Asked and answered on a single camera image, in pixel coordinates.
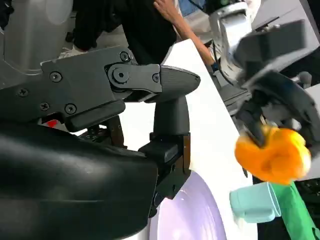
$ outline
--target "light blue cup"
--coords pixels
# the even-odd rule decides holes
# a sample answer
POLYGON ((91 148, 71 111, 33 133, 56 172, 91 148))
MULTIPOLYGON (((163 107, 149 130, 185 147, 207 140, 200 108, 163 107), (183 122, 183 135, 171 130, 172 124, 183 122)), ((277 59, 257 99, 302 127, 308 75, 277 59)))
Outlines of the light blue cup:
POLYGON ((229 197, 233 214, 247 223, 266 223, 281 216, 275 191, 269 182, 239 188, 229 197))

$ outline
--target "yellow toy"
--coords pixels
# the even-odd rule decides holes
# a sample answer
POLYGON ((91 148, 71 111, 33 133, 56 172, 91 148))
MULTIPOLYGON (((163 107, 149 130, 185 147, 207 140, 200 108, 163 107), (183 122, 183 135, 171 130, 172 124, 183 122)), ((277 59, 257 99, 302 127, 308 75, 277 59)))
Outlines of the yellow toy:
POLYGON ((289 185, 304 177, 311 166, 306 141, 294 130, 262 125, 265 145, 257 146, 248 135, 241 135, 235 147, 239 164, 262 181, 289 185))

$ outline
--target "black screw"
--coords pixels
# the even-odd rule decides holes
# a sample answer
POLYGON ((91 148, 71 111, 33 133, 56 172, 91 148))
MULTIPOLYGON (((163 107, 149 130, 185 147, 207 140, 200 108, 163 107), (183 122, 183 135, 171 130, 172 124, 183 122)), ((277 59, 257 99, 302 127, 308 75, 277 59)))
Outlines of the black screw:
POLYGON ((67 114, 74 114, 77 111, 77 108, 74 104, 67 104, 64 110, 67 114))
POLYGON ((61 76, 60 73, 54 71, 54 72, 52 72, 50 74, 50 79, 51 79, 52 82, 58 83, 58 82, 60 82, 62 80, 62 76, 61 76))
POLYGON ((42 111, 47 111, 49 108, 50 108, 49 103, 47 103, 47 102, 42 102, 42 103, 40 103, 40 109, 41 109, 42 111))
POLYGON ((29 91, 27 89, 25 89, 25 88, 21 88, 21 89, 18 90, 17 94, 18 94, 19 97, 23 98, 23 97, 28 96, 29 91))
POLYGON ((129 54, 126 53, 125 51, 123 51, 123 52, 120 53, 120 58, 121 58, 121 60, 124 61, 124 62, 126 62, 126 61, 128 61, 128 60, 130 59, 130 58, 129 58, 129 54))
POLYGON ((158 74, 158 73, 153 74, 153 76, 152 76, 152 80, 153 80, 153 81, 155 81, 156 83, 158 83, 158 82, 159 82, 159 79, 160 79, 160 77, 159 77, 159 74, 158 74))

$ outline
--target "purple plate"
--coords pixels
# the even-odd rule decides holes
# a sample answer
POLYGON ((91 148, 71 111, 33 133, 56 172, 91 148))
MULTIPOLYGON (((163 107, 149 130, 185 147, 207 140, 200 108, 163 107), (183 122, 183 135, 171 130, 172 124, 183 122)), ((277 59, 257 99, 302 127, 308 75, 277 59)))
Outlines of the purple plate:
POLYGON ((150 240, 226 240, 216 201, 195 172, 173 200, 165 199, 151 220, 150 240))

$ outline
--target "white surface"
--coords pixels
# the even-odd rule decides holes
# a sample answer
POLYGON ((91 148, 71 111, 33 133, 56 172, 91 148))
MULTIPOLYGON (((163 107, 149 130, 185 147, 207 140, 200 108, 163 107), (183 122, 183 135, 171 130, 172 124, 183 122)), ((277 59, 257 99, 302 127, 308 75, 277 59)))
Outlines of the white surface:
MULTIPOLYGON (((194 72, 201 77, 199 88, 187 96, 191 132, 191 169, 207 183, 221 213, 228 240, 256 240, 256 224, 234 220, 229 193, 252 185, 234 156, 238 131, 191 40, 173 46, 165 65, 194 72)), ((124 144, 137 150, 149 142, 153 131, 154 104, 131 103, 120 115, 124 144)))

